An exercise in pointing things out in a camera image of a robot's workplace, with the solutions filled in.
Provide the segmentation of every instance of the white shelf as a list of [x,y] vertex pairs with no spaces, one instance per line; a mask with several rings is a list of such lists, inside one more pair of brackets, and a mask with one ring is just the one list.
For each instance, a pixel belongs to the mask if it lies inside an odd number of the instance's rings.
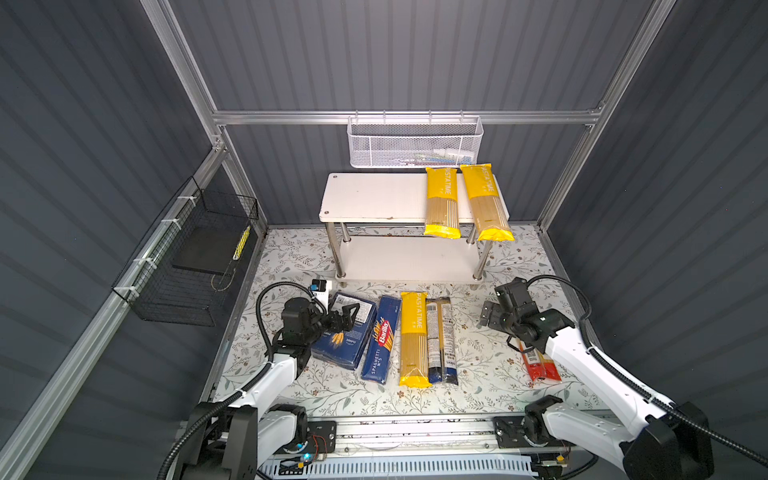
[[[464,176],[456,177],[458,221],[472,223]],[[330,174],[319,218],[324,223],[424,223],[426,205],[426,173]],[[506,204],[504,213],[509,218]]]
[[341,244],[343,281],[480,283],[477,245],[438,237],[354,236]]

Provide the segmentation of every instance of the barilla spaghetti box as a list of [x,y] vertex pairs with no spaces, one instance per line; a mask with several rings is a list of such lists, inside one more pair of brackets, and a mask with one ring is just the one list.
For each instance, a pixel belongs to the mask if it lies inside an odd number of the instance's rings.
[[402,300],[392,296],[383,296],[379,301],[379,315],[373,325],[368,356],[362,366],[363,380],[373,382],[386,382],[386,374],[389,371],[389,354],[392,352],[392,343],[395,341],[397,320],[400,318]]
[[374,302],[341,292],[337,292],[333,296],[330,310],[341,313],[343,306],[353,303],[360,304],[360,310],[355,315],[355,326],[349,332],[325,332],[312,345],[312,356],[348,370],[354,370],[360,364],[362,353],[366,349],[376,318],[376,304]]

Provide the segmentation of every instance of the gray corrugated wall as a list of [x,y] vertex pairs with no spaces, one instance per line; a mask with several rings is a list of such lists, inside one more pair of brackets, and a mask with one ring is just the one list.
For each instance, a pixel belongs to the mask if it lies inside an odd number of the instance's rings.
[[[349,165],[341,125],[231,125],[227,130],[259,198],[266,199],[262,207],[272,225],[319,223],[328,174],[360,172]],[[485,127],[480,157],[494,165],[512,220],[538,218],[583,131],[581,125]]]
[[171,2],[220,110],[593,108],[650,2]]
[[[139,2],[2,1],[0,32],[2,445],[210,144]],[[157,415],[128,404],[142,392],[164,419],[182,419],[199,392],[180,392],[190,379],[171,371],[199,375],[186,359],[212,355],[212,335],[129,318],[44,457],[67,431],[92,458],[128,449],[109,435],[159,442]],[[83,402],[102,410],[78,423]]]
[[[222,169],[209,188],[234,193]],[[200,398],[225,329],[129,313],[27,479],[154,478]]]
[[550,235],[605,349],[765,455],[768,3],[677,4]]
[[[171,4],[220,110],[469,111],[597,107],[650,1]],[[229,129],[272,225],[319,223],[327,174],[360,171],[343,127]],[[512,220],[538,219],[582,130],[485,126]]]

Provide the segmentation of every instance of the clear spaghetti package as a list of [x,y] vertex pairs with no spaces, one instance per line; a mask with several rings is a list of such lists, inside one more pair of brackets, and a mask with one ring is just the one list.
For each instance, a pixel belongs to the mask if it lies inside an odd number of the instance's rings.
[[432,386],[427,366],[427,319],[424,292],[403,292],[400,314],[400,385]]
[[460,238],[455,168],[427,167],[427,215],[425,235]]
[[379,301],[379,315],[373,324],[368,355],[362,366],[360,378],[363,380],[372,380],[381,384],[386,382],[389,356],[392,352],[401,309],[402,300],[399,298],[383,296]]
[[427,299],[429,381],[458,385],[451,299]]
[[490,164],[462,166],[478,240],[514,240]]

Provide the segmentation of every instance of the lower shelf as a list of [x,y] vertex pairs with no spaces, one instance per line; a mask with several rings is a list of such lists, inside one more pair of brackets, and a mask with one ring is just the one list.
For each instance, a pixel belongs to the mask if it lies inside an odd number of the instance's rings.
[[438,237],[353,236],[341,243],[344,281],[479,283],[478,245]]

